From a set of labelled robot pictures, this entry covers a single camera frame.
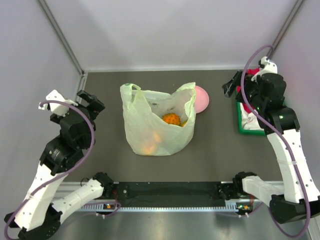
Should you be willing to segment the pale green plastic bag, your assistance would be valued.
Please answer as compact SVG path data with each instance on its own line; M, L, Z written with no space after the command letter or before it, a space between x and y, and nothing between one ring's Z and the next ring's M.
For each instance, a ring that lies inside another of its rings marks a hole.
M120 87L125 136L133 152L141 155L141 147L155 144L152 156L170 156L185 148L194 135L196 122L196 84L185 83L174 93L143 90L133 83ZM167 124L163 115L175 113L181 123L188 120L184 127ZM162 137L156 143L153 132Z

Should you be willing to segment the orange green mango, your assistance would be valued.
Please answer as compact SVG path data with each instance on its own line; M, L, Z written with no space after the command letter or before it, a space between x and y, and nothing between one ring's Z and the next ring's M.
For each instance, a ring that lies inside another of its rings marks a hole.
M188 120L185 120L184 122L181 123L181 127L184 127L187 124Z

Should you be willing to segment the toy pineapple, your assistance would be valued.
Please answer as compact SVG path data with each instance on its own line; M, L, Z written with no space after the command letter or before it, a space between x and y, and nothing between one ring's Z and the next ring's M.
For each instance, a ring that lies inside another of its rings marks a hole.
M181 125L181 119L175 113L167 113L167 114L163 115L162 120L169 125L176 125L176 126Z

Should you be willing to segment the yellow orange fruit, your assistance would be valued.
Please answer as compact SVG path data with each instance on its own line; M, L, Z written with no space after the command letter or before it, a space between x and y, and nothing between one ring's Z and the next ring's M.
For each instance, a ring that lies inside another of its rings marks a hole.
M157 145L154 143L148 143L141 146L141 154L144 156L153 156L157 150Z

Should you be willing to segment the pink peach fruit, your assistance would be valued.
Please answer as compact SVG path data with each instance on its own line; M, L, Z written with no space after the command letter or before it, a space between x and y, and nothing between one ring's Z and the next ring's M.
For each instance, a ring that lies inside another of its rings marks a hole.
M153 132L152 137L153 137L153 140L158 144L162 143L163 141L162 137L157 132Z

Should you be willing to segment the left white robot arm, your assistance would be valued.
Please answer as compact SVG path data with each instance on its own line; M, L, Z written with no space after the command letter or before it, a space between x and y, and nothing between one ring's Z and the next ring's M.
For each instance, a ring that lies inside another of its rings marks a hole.
M74 192L54 200L63 180L92 152L96 142L95 119L105 109L95 95L80 90L77 96L87 105L66 99L53 90L38 106L40 110L51 111L50 121L58 124L60 131L46 144L23 202L4 218L7 240L10 228L19 229L19 240L47 240L81 207L93 206L93 200L107 199L113 194L113 180L106 173L98 172Z

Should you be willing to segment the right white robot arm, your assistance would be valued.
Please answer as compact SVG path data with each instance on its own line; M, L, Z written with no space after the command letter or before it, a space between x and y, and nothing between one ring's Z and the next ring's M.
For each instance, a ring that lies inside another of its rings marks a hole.
M237 71L222 86L226 97L241 85L255 112L265 121L259 126L270 142L280 168L283 189L279 189L253 172L239 172L233 178L233 192L239 198L253 195L271 212L279 224L317 217L320 214L320 191L311 177L301 145L300 124L295 111L285 105L286 82L277 73L252 74Z

